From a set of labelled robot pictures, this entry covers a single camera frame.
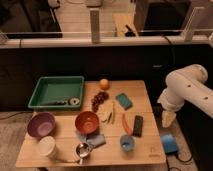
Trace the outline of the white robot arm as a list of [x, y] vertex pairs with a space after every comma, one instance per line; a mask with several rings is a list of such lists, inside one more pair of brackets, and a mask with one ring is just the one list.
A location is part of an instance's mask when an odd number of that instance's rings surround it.
[[213, 90], [204, 85], [207, 79], [207, 70], [199, 64], [174, 70], [166, 76], [166, 88], [157, 100], [163, 108], [162, 126], [164, 128], [172, 125], [176, 119], [176, 112], [186, 101], [213, 119]]

